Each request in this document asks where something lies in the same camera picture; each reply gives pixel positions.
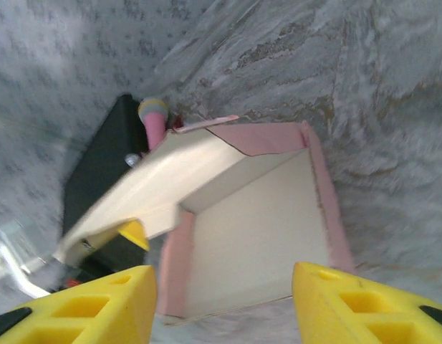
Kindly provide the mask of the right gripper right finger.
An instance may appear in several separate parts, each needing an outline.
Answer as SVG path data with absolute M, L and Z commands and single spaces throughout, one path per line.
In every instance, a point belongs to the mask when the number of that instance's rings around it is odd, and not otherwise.
M 292 297 L 302 344 L 442 344 L 442 305 L 309 262 Z

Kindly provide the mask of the pink paper box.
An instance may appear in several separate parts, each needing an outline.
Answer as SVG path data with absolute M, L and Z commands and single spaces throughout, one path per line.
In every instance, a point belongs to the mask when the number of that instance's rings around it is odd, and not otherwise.
M 298 261 L 354 270 L 320 140 L 305 122 L 168 133 L 55 257 L 77 263 L 83 239 L 129 219 L 165 239 L 157 312 L 168 325 L 287 298 Z

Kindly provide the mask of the black hard case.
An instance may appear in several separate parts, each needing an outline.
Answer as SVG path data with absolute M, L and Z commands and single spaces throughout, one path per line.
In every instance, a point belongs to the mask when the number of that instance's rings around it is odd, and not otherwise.
M 131 169 L 125 161 L 128 155 L 141 156 L 148 152 L 138 106 L 132 95 L 119 96 L 87 144 L 64 184 L 63 236 Z

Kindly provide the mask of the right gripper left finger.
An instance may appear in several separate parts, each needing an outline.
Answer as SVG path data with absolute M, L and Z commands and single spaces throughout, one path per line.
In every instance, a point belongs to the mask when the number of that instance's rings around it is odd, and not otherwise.
M 155 272 L 136 266 L 0 315 L 0 344 L 149 344 Z

